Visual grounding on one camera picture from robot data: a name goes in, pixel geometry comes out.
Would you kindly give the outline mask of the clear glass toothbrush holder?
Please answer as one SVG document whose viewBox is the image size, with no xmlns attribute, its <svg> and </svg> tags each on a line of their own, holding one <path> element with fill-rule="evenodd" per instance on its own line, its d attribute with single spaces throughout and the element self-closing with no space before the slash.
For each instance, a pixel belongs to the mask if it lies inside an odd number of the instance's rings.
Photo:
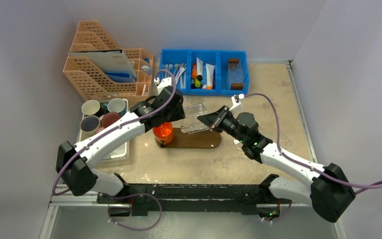
<svg viewBox="0 0 382 239">
<path fill-rule="evenodd" d="M 208 113 L 203 103 L 198 103 L 184 107 L 185 119 L 181 123 L 181 132 L 193 134 L 201 131 L 209 130 L 205 124 L 197 119 L 198 116 Z"/>
</svg>

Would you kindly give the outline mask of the orange translucent cup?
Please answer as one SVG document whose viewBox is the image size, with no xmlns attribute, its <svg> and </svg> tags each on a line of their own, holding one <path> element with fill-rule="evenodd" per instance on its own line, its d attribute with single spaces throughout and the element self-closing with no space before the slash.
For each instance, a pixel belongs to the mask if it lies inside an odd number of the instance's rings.
<svg viewBox="0 0 382 239">
<path fill-rule="evenodd" d="M 160 147 L 165 147 L 174 139 L 173 125 L 170 122 L 165 122 L 158 127 L 153 128 L 155 141 Z"/>
</svg>

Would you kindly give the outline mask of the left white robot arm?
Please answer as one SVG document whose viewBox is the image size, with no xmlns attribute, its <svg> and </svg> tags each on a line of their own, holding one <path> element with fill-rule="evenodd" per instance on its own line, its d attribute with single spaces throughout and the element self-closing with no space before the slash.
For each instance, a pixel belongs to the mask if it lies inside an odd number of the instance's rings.
<svg viewBox="0 0 382 239">
<path fill-rule="evenodd" d="M 157 96 L 139 102 L 121 119 L 96 135 L 72 145 L 68 141 L 58 147 L 57 180 L 63 180 L 67 190 L 52 194 L 59 196 L 67 191 L 82 196 L 89 191 L 109 195 L 117 204 L 128 199 L 128 184 L 119 174 L 107 174 L 96 166 L 115 149 L 154 127 L 185 118 L 183 94 L 173 86 L 164 87 Z"/>
</svg>

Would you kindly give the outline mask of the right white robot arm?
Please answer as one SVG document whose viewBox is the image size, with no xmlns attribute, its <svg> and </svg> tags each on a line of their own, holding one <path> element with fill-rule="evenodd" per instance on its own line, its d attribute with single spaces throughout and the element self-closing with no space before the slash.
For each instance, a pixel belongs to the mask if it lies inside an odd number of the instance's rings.
<svg viewBox="0 0 382 239">
<path fill-rule="evenodd" d="M 260 198 L 267 203 L 276 198 L 290 199 L 308 206 L 328 222 L 335 223 L 356 194 L 348 179 L 336 164 L 324 166 L 294 155 L 259 132 L 254 115 L 243 112 L 234 116 L 228 107 L 197 119 L 211 130 L 225 132 L 242 144 L 242 151 L 252 160 L 274 167 L 295 179 L 290 182 L 275 177 L 259 189 Z"/>
</svg>

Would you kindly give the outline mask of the brown wooden oval tray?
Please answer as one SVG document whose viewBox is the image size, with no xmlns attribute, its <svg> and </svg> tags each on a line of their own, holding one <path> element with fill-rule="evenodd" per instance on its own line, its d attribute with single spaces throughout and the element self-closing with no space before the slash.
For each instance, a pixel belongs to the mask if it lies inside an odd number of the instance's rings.
<svg viewBox="0 0 382 239">
<path fill-rule="evenodd" d="M 221 143 L 219 133 L 206 130 L 193 134 L 182 133 L 181 129 L 174 127 L 174 139 L 164 148 L 185 148 L 185 149 L 212 149 Z"/>
</svg>

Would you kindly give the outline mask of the yellow green small tube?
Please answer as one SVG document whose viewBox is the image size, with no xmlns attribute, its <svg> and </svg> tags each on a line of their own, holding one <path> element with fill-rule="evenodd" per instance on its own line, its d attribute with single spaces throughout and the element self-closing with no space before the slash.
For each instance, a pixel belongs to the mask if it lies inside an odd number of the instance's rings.
<svg viewBox="0 0 382 239">
<path fill-rule="evenodd" d="M 194 86 L 195 86 L 196 88 L 201 87 L 201 82 L 198 80 L 198 78 L 194 78 Z"/>
</svg>

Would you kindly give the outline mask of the brown wooden block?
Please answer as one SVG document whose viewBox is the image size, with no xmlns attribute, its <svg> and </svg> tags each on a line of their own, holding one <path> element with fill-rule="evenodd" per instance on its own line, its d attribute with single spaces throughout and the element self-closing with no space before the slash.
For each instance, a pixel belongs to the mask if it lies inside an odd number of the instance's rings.
<svg viewBox="0 0 382 239">
<path fill-rule="evenodd" d="M 232 83 L 230 86 L 230 90 L 235 90 L 235 91 L 242 91 L 244 88 L 243 83 Z"/>
</svg>

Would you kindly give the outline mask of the orange small tube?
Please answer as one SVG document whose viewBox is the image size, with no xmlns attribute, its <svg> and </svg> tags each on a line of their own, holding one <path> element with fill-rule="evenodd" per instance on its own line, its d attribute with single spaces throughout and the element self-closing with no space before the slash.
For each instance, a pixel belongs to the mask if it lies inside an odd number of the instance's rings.
<svg viewBox="0 0 382 239">
<path fill-rule="evenodd" d="M 196 63 L 192 64 L 192 66 L 191 66 L 191 78 L 192 79 L 197 78 L 197 64 Z"/>
</svg>

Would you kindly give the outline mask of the maroon ceramic mug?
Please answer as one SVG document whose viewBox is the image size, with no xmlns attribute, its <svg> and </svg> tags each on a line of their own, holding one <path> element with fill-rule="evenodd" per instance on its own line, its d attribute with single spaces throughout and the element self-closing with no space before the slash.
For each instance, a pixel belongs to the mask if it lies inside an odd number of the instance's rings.
<svg viewBox="0 0 382 239">
<path fill-rule="evenodd" d="M 102 127 L 107 128 L 113 123 L 117 122 L 121 116 L 116 112 L 109 112 L 105 114 L 101 120 Z"/>
</svg>

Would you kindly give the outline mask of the white paper folder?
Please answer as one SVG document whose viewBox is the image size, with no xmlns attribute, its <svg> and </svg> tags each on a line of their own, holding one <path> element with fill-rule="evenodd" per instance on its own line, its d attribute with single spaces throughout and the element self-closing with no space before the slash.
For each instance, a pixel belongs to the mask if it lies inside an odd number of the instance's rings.
<svg viewBox="0 0 382 239">
<path fill-rule="evenodd" d="M 136 70 L 122 50 L 69 52 L 68 55 L 88 58 L 117 83 L 136 82 Z"/>
</svg>

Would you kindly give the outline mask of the cream ceramic mug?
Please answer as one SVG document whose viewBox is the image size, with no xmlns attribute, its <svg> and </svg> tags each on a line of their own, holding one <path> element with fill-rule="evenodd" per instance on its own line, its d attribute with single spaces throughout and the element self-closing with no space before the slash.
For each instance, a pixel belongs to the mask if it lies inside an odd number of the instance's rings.
<svg viewBox="0 0 382 239">
<path fill-rule="evenodd" d="M 95 115 L 100 111 L 100 102 L 97 100 L 87 100 L 81 106 L 81 112 L 85 116 Z"/>
</svg>

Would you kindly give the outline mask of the purple ceramic mug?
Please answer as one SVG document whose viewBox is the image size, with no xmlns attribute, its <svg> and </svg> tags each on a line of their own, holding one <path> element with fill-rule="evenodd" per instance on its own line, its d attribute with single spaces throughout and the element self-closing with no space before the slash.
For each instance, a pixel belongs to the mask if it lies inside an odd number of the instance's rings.
<svg viewBox="0 0 382 239">
<path fill-rule="evenodd" d="M 91 134 L 95 133 L 101 127 L 101 121 L 97 116 L 86 116 L 80 122 L 81 131 Z"/>
</svg>

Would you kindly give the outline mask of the peach plastic desk organizer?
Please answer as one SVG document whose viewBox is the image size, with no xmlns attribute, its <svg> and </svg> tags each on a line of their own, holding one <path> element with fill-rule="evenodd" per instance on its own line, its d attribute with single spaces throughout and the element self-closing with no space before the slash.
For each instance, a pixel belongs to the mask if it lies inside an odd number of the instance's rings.
<svg viewBox="0 0 382 239">
<path fill-rule="evenodd" d="M 123 49 L 98 21 L 80 21 L 69 52 L 106 50 L 122 50 L 126 54 L 136 70 L 136 82 L 117 83 L 88 58 L 68 55 L 63 72 L 81 97 L 100 102 L 127 99 L 131 107 L 151 96 L 153 54 L 144 48 Z"/>
</svg>

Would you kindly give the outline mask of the black aluminium base frame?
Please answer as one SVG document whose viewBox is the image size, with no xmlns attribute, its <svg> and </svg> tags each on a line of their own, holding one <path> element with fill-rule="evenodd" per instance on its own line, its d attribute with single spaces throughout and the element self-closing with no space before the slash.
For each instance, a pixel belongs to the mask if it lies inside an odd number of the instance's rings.
<svg viewBox="0 0 382 239">
<path fill-rule="evenodd" d="M 274 198 L 259 184 L 142 184 L 130 185 L 131 199 L 116 199 L 104 193 L 86 192 L 82 196 L 66 193 L 53 196 L 55 206 L 102 206 L 126 208 L 132 216 L 149 212 L 233 212 L 267 216 L 289 199 Z"/>
</svg>

